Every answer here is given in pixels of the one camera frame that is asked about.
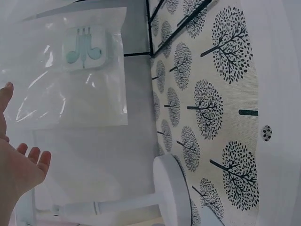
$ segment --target plastic bag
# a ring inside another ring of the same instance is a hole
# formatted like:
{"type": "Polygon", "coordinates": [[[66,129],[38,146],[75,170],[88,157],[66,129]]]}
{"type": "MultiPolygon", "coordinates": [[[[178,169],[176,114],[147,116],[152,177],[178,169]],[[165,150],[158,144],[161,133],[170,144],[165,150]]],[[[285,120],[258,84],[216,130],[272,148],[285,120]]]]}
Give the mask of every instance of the plastic bag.
{"type": "Polygon", "coordinates": [[[73,2],[74,0],[0,0],[0,24],[18,22],[73,2]]]}
{"type": "Polygon", "coordinates": [[[0,85],[7,81],[15,85],[5,111],[8,126],[126,125],[120,34],[125,16],[126,8],[94,9],[34,19],[5,29],[0,35],[0,85]],[[99,58],[100,50],[104,61],[99,58]],[[76,57],[74,63],[68,62],[76,57]]]}

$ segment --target palm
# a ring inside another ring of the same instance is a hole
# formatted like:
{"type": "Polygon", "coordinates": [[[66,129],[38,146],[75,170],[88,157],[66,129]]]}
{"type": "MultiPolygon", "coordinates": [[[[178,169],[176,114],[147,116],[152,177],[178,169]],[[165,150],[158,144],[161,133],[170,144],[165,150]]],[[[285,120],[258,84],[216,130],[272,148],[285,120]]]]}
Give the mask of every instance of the palm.
{"type": "Polygon", "coordinates": [[[6,122],[3,112],[12,93],[12,84],[0,90],[0,172],[5,172],[3,182],[7,182],[7,192],[14,193],[15,197],[21,197],[44,181],[49,169],[51,154],[43,152],[39,160],[41,151],[34,147],[28,157],[25,157],[28,149],[26,144],[20,144],[17,149],[9,144],[9,138],[5,135],[6,122]]]}

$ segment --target gray surface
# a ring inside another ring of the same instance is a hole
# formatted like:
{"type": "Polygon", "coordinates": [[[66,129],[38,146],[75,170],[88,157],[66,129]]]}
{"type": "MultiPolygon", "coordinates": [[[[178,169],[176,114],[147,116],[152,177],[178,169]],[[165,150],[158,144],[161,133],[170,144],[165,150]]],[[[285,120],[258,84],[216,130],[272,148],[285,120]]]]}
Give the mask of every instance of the gray surface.
{"type": "MultiPolygon", "coordinates": [[[[300,0],[285,0],[283,1],[283,5],[286,10],[286,15],[288,18],[288,21],[290,23],[293,39],[294,39],[294,45],[299,61],[299,70],[301,72],[301,27],[300,27],[300,21],[301,21],[301,4],[300,0]]],[[[294,206],[294,212],[293,217],[291,221],[291,226],[299,226],[301,225],[301,170],[300,170],[300,178],[299,178],[299,186],[297,191],[297,198],[294,206]]]]}
{"type": "MultiPolygon", "coordinates": [[[[89,162],[91,167],[100,166],[117,182],[118,188],[114,187],[113,184],[111,185],[110,181],[104,180],[103,183],[112,186],[111,192],[102,194],[102,197],[97,197],[97,193],[91,193],[93,198],[102,201],[105,196],[114,200],[115,196],[121,195],[121,198],[130,198],[154,192],[152,164],[155,156],[158,156],[158,142],[149,57],[126,57],[125,73],[128,108],[127,126],[35,131],[36,145],[42,149],[53,151],[53,167],[49,171],[49,176],[58,182],[64,193],[71,198],[75,196],[74,194],[78,192],[78,189],[64,183],[63,181],[66,178],[76,178],[78,181],[83,181],[89,180],[87,175],[91,178],[96,178],[97,175],[93,172],[86,172],[86,167],[83,164],[71,165],[69,161],[72,160],[66,158],[69,154],[77,159],[82,159],[83,163],[89,162]],[[81,170],[81,175],[71,173],[71,171],[79,172],[81,170]]],[[[89,190],[89,188],[83,187],[83,191],[86,190],[89,190]]],[[[40,195],[36,198],[37,208],[48,209],[49,202],[45,203],[44,200],[39,198],[46,195],[43,195],[43,192],[40,191],[37,191],[38,194],[40,195]]],[[[81,194],[79,199],[84,199],[86,196],[87,194],[81,194]]],[[[129,225],[159,216],[157,206],[127,211],[119,214],[115,226],[129,225]]],[[[105,217],[106,215],[100,216],[100,219],[78,218],[72,222],[87,225],[97,225],[97,222],[99,222],[103,226],[108,226],[108,224],[103,223],[105,217]]],[[[53,220],[52,217],[48,218],[47,216],[43,219],[53,220]]]]}
{"type": "Polygon", "coordinates": [[[38,14],[37,17],[96,8],[127,7],[121,34],[124,53],[148,52],[148,32],[145,0],[88,0],[38,14]]]}

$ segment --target tree pattern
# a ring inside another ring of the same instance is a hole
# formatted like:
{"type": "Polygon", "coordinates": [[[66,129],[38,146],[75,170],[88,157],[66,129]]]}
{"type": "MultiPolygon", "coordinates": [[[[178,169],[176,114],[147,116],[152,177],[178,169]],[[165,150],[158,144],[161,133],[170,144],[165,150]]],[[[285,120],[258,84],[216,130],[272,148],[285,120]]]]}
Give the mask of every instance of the tree pattern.
{"type": "Polygon", "coordinates": [[[191,172],[195,172],[199,166],[200,148],[198,140],[192,131],[192,128],[185,126],[182,129],[182,141],[177,141],[183,147],[183,156],[185,164],[191,172]]]}
{"type": "Polygon", "coordinates": [[[201,216],[199,214],[198,208],[194,201],[191,201],[191,211],[192,211],[192,226],[199,226],[201,224],[201,216]]]}
{"type": "Polygon", "coordinates": [[[201,196],[201,206],[209,207],[218,219],[222,220],[224,217],[224,208],[214,185],[206,178],[203,178],[199,184],[199,190],[194,186],[192,188],[201,196]]]}
{"type": "Polygon", "coordinates": [[[157,68],[156,68],[156,77],[152,78],[153,80],[157,80],[158,90],[160,93],[164,92],[165,85],[165,66],[162,60],[158,60],[157,68]]]}
{"type": "Polygon", "coordinates": [[[188,86],[191,63],[191,50],[185,43],[180,42],[175,49],[174,67],[169,72],[174,72],[175,82],[181,90],[188,86]]]}
{"type": "Polygon", "coordinates": [[[151,31],[152,31],[152,34],[156,37],[159,33],[159,18],[158,18],[158,15],[156,15],[151,23],[151,31]]]}
{"type": "MultiPolygon", "coordinates": [[[[159,44],[159,47],[172,35],[172,27],[168,21],[164,21],[161,26],[161,43],[159,44]]],[[[170,42],[166,47],[164,47],[163,54],[165,58],[168,58],[171,52],[171,46],[172,42],[170,42]]]]}
{"type": "Polygon", "coordinates": [[[153,96],[154,96],[154,109],[155,109],[155,118],[156,121],[158,121],[159,116],[160,116],[160,100],[158,95],[153,92],[153,96]]]}
{"type": "Polygon", "coordinates": [[[163,148],[160,144],[158,144],[158,148],[159,148],[159,156],[165,155],[163,148]]]}
{"type": "Polygon", "coordinates": [[[195,106],[188,106],[188,110],[195,110],[198,127],[205,139],[214,139],[222,127],[223,101],[218,91],[207,80],[196,83],[194,88],[195,106]]]}
{"type": "Polygon", "coordinates": [[[183,173],[183,175],[184,175],[184,178],[186,178],[186,172],[185,172],[184,167],[183,167],[183,165],[182,165],[182,163],[181,163],[181,161],[180,161],[180,158],[179,158],[177,155],[174,155],[174,154],[173,154],[173,157],[174,157],[174,158],[176,159],[176,161],[178,162],[179,167],[181,168],[181,171],[182,171],[182,173],[183,173]]]}
{"type": "Polygon", "coordinates": [[[157,133],[163,136],[163,143],[167,152],[171,152],[173,146],[173,137],[168,122],[164,119],[161,123],[161,131],[157,133]]]}
{"type": "Polygon", "coordinates": [[[222,165],[210,162],[222,169],[223,183],[232,205],[238,210],[250,210],[259,203],[255,157],[237,141],[230,141],[223,150],[222,165]]]}
{"type": "Polygon", "coordinates": [[[167,91],[167,105],[169,119],[173,127],[176,127],[180,122],[180,100],[173,88],[168,88],[167,91]]]}
{"type": "Polygon", "coordinates": [[[242,10],[228,7],[219,12],[213,25],[213,48],[201,57],[213,52],[214,65],[225,81],[231,84],[243,78],[252,60],[252,48],[242,10]]]}
{"type": "Polygon", "coordinates": [[[171,15],[177,11],[178,5],[179,0],[166,0],[166,8],[171,15]]]}
{"type": "MultiPolygon", "coordinates": [[[[183,13],[184,18],[178,23],[178,26],[187,19],[202,3],[204,0],[184,0],[183,13]]],[[[186,30],[190,37],[196,38],[203,30],[207,8],[204,8],[199,14],[194,17],[187,25],[186,30]]]]}

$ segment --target tree print fabric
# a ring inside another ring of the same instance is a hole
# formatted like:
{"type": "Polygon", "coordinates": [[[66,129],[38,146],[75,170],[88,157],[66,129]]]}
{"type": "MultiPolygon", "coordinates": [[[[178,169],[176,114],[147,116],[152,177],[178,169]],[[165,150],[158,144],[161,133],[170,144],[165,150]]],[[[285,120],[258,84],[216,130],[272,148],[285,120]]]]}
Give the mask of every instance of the tree print fabric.
{"type": "MultiPolygon", "coordinates": [[[[164,1],[155,51],[203,2],[164,1]]],[[[151,62],[159,151],[172,154],[185,176],[194,226],[205,206],[225,226],[256,225],[260,112],[247,25],[239,1],[219,1],[151,62]]]]}
{"type": "Polygon", "coordinates": [[[196,111],[202,136],[213,139],[222,127],[222,97],[211,83],[202,80],[196,83],[194,99],[195,106],[188,106],[187,109],[196,111]]]}
{"type": "Polygon", "coordinates": [[[223,150],[222,165],[210,162],[223,170],[224,188],[229,200],[241,210],[256,207],[259,202],[255,158],[246,146],[230,141],[223,150]]]}
{"type": "Polygon", "coordinates": [[[175,127],[180,122],[180,100],[173,88],[168,88],[167,102],[167,105],[164,105],[164,107],[168,108],[169,119],[173,127],[175,127]]]}
{"type": "Polygon", "coordinates": [[[174,72],[174,79],[181,90],[187,88],[189,83],[190,65],[192,56],[185,43],[180,42],[175,50],[174,67],[169,72],[174,72]]]}
{"type": "Polygon", "coordinates": [[[179,0],[166,0],[166,8],[170,14],[174,14],[178,9],[179,0]]]}
{"type": "Polygon", "coordinates": [[[153,92],[153,96],[154,96],[155,117],[156,117],[156,121],[157,121],[160,116],[160,100],[155,92],[153,92]]]}
{"type": "Polygon", "coordinates": [[[171,147],[173,145],[173,135],[166,120],[162,120],[161,131],[158,131],[157,133],[162,135],[166,151],[171,152],[171,147]]]}
{"type": "MultiPolygon", "coordinates": [[[[164,21],[161,26],[161,43],[159,44],[159,47],[172,35],[172,27],[168,21],[164,21]]],[[[172,43],[169,43],[164,49],[163,53],[165,58],[168,58],[171,52],[171,46],[172,43]]]]}
{"type": "Polygon", "coordinates": [[[253,56],[243,11],[230,6],[223,9],[215,18],[212,39],[214,47],[201,57],[213,52],[216,70],[229,84],[242,79],[253,56]]]}
{"type": "Polygon", "coordinates": [[[203,178],[199,184],[199,190],[195,187],[192,188],[200,195],[201,206],[209,207],[216,216],[222,220],[224,217],[224,209],[214,185],[207,179],[203,178]]]}
{"type": "MultiPolygon", "coordinates": [[[[196,10],[204,0],[184,0],[183,12],[185,17],[178,25],[180,25],[194,10],[196,10]]],[[[187,33],[190,37],[196,38],[203,30],[207,9],[200,12],[191,22],[186,25],[187,33]]]]}
{"type": "Polygon", "coordinates": [[[188,126],[185,126],[182,129],[181,137],[182,141],[177,141],[177,144],[181,145],[183,148],[183,156],[188,170],[195,172],[198,168],[200,159],[198,140],[192,129],[188,126]]]}
{"type": "Polygon", "coordinates": [[[156,76],[153,77],[153,80],[157,80],[157,86],[160,93],[164,92],[164,85],[165,85],[165,66],[164,63],[159,60],[157,62],[157,68],[156,68],[156,76]]]}

